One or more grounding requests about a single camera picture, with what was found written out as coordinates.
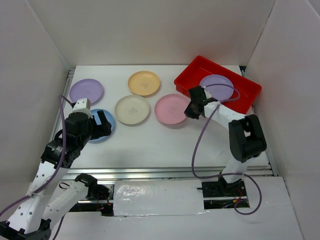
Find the blue plate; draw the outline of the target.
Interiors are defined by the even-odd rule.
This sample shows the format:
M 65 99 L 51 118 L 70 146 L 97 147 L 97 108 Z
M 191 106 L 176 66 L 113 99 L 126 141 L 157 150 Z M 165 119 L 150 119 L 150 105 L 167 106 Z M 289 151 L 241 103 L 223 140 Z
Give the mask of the blue plate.
M 100 117 L 98 115 L 98 111 L 103 111 L 107 121 L 111 124 L 111 135 L 102 136 L 102 137 L 97 138 L 97 139 L 91 139 L 89 141 L 89 143 L 91 143 L 91 144 L 98 144 L 98 143 L 102 143 L 102 142 L 108 140 L 112 136 L 112 134 L 114 133 L 114 129 L 115 129 L 115 118 L 113 117 L 113 115 L 109 111 L 107 111 L 105 109 L 96 108 L 96 109 L 92 109 L 91 110 L 91 114 L 94 117 L 94 120 L 95 120 L 96 124 L 97 125 L 101 125 L 101 120 L 100 120 Z

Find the pink plate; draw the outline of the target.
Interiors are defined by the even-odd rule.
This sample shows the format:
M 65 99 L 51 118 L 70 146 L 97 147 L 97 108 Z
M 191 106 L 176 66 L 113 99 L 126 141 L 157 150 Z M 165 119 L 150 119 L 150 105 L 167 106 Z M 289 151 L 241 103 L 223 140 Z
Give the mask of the pink plate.
M 179 124 L 187 118 L 185 110 L 189 103 L 186 97 L 179 94 L 164 95 L 154 106 L 155 117 L 163 124 Z

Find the purple plate front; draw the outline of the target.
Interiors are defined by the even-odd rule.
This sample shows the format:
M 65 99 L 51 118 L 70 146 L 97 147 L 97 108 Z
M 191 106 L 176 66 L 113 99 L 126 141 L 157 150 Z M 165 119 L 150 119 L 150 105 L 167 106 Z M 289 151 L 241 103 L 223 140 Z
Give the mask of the purple plate front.
M 220 102 L 230 99 L 234 93 L 233 83 L 227 77 L 219 74 L 211 74 L 204 77 L 199 85 L 206 87 L 212 97 Z

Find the purple plate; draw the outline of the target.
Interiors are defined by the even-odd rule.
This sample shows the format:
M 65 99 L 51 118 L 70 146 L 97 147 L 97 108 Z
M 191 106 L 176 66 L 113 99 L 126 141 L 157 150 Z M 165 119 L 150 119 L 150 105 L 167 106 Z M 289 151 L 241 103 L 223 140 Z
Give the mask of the purple plate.
M 85 78 L 76 82 L 69 91 L 69 98 L 76 102 L 87 98 L 92 105 L 96 104 L 104 94 L 103 85 L 96 79 Z
M 199 85 L 206 87 L 212 97 L 220 102 L 230 99 L 234 93 L 233 83 L 227 77 L 219 74 L 211 74 L 204 77 Z

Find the cream white plate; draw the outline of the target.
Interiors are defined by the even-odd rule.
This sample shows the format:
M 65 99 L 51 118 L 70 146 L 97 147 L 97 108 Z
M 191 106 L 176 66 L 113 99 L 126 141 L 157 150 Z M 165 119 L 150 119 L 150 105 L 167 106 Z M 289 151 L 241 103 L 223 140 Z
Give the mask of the cream white plate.
M 142 96 L 127 95 L 116 103 L 114 113 L 121 123 L 137 125 L 148 117 L 150 105 Z

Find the orange plate top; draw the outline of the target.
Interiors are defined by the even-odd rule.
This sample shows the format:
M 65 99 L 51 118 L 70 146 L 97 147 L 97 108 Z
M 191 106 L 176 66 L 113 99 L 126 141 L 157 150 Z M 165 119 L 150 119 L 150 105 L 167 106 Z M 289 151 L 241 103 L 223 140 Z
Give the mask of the orange plate top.
M 156 93 L 161 80 L 151 71 L 138 71 L 129 77 L 127 84 L 133 94 L 144 97 Z

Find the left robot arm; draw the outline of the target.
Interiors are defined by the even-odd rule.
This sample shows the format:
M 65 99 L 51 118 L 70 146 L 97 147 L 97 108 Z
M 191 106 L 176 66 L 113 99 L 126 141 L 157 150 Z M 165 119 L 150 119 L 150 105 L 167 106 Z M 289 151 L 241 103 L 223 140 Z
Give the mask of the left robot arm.
M 73 161 L 90 140 L 107 137 L 112 124 L 103 110 L 95 117 L 83 112 L 69 114 L 62 129 L 49 142 L 41 156 L 37 174 L 27 194 L 12 206 L 18 206 L 8 220 L 0 223 L 0 235 L 8 240 L 48 240 L 52 229 L 82 198 L 108 200 L 110 190 L 92 175 L 81 173 L 56 199 L 51 197 Z

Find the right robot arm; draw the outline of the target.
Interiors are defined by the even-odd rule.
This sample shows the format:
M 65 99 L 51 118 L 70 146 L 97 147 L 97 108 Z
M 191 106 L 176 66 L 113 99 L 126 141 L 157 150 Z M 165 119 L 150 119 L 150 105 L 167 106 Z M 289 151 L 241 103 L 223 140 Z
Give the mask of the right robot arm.
M 191 171 L 197 179 L 218 178 L 218 191 L 229 196 L 237 188 L 245 176 L 251 159 L 257 158 L 267 149 L 267 142 L 257 115 L 245 115 L 232 110 L 223 103 L 235 102 L 240 99 L 240 92 L 227 84 L 214 83 L 211 87 L 227 87 L 236 93 L 235 98 L 218 100 L 207 91 L 207 86 L 196 86 L 188 90 L 190 103 L 184 114 L 191 119 L 206 118 L 191 158 Z M 212 176 L 200 176 L 195 171 L 195 159 L 200 141 L 209 123 L 214 121 L 228 130 L 229 149 L 232 158 L 221 173 Z

